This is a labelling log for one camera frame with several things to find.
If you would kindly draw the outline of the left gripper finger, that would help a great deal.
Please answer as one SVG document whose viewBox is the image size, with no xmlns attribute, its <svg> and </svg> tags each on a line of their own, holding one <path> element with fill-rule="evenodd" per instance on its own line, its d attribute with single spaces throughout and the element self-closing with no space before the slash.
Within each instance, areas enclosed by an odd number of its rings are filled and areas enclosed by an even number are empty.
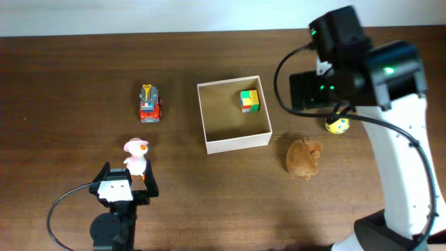
<svg viewBox="0 0 446 251">
<path fill-rule="evenodd" d="M 144 184 L 146 186 L 146 190 L 148 192 L 149 197 L 159 196 L 159 188 L 153 175 L 151 161 L 149 159 L 146 161 L 146 168 L 144 172 Z"/>
<path fill-rule="evenodd" d="M 106 162 L 103 166 L 103 168 L 100 170 L 98 175 L 92 180 L 93 183 L 98 183 L 106 179 L 108 173 L 110 170 L 110 164 L 109 162 Z"/>
</svg>

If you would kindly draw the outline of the red grey toy truck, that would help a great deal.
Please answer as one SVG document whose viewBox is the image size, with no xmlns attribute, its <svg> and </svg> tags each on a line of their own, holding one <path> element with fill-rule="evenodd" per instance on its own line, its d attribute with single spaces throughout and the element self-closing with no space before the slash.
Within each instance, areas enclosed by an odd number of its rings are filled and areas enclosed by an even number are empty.
<svg viewBox="0 0 446 251">
<path fill-rule="evenodd" d="M 139 94 L 139 117 L 142 123 L 157 123 L 162 118 L 162 99 L 151 84 L 143 84 Z"/>
</svg>

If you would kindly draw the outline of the brown plush toy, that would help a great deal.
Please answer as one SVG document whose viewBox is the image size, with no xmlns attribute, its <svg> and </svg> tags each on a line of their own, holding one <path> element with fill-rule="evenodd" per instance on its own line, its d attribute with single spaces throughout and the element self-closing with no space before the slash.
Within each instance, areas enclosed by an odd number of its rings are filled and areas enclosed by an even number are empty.
<svg viewBox="0 0 446 251">
<path fill-rule="evenodd" d="M 309 180 L 318 174 L 317 160 L 323 151 L 323 145 L 319 141 L 307 138 L 295 140 L 286 154 L 286 169 L 297 177 Z"/>
</svg>

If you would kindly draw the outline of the multicolour puzzle cube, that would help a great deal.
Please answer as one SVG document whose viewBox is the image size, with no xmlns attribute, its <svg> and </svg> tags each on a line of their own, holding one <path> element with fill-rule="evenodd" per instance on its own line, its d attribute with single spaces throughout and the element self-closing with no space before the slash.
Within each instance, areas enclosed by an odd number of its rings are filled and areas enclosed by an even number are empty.
<svg viewBox="0 0 446 251">
<path fill-rule="evenodd" d="M 246 90 L 240 92 L 240 105 L 243 113 L 257 112 L 260 101 L 257 90 Z"/>
</svg>

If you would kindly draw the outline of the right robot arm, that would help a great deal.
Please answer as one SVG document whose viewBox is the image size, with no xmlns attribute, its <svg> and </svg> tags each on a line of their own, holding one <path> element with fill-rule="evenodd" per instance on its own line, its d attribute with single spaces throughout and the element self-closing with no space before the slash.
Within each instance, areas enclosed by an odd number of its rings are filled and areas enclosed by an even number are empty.
<svg viewBox="0 0 446 251">
<path fill-rule="evenodd" d="M 374 47 L 354 7 L 332 10 L 309 24 L 318 64 L 328 69 L 290 77 L 290 113 L 348 103 L 340 121 L 364 124 L 378 166 L 385 207 L 356 220 L 333 250 L 445 248 L 445 200 L 426 126 L 426 77 L 416 46 L 402 40 Z"/>
</svg>

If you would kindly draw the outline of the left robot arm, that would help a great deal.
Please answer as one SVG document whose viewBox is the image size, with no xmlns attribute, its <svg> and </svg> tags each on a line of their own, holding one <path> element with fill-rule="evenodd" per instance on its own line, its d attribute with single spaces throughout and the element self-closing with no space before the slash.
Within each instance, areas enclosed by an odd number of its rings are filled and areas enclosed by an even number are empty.
<svg viewBox="0 0 446 251">
<path fill-rule="evenodd" d="M 106 208 L 108 213 L 97 216 L 91 223 L 90 235 L 94 250 L 133 250 L 137 208 L 148 206 L 150 199 L 159 196 L 151 163 L 145 166 L 144 190 L 131 188 L 132 177 L 126 168 L 112 169 L 105 163 L 92 180 L 89 192 Z"/>
</svg>

